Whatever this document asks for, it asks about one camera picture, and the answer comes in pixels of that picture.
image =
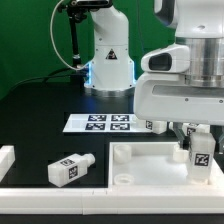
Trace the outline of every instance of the label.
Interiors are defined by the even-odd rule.
[[[78,176],[78,166],[74,166],[68,170],[69,180]]]
[[[153,127],[152,121],[146,121],[146,128],[152,130],[152,127]]]
[[[75,163],[74,161],[70,159],[65,159],[62,162],[60,162],[63,166],[70,166],[71,164]]]
[[[114,50],[111,49],[109,54],[107,55],[106,57],[107,60],[117,60],[117,56],[116,54],[114,53]]]
[[[209,158],[210,158],[209,154],[196,153],[194,165],[207,167],[209,165]]]

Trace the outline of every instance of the black table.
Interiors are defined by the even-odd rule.
[[[96,164],[88,176],[65,188],[107,187],[110,142],[176,141],[173,132],[156,134],[63,134],[72,113],[133,113],[133,97],[85,95],[70,83],[24,84],[0,101],[0,144],[14,145],[16,162],[0,188],[55,188],[47,165],[74,153],[93,153]],[[219,164],[223,158],[218,157]],[[224,215],[1,215],[0,223],[224,223]]]

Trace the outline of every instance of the white rectangular block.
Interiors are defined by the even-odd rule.
[[[14,146],[3,146],[0,149],[0,182],[15,161]]]
[[[87,168],[95,162],[92,154],[71,155],[48,166],[48,179],[52,184],[62,187],[87,174]]]

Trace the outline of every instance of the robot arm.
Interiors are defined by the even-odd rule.
[[[163,25],[174,29],[177,27],[178,13],[176,0],[155,0],[154,13]]]
[[[88,63],[85,91],[104,97],[133,94],[135,74],[128,52],[127,17],[114,8],[112,0],[71,0],[64,9],[72,17],[72,23],[82,22],[88,11],[93,19],[95,55]]]
[[[108,8],[112,5],[112,0],[71,0],[69,3],[72,7],[81,7],[81,8]]]

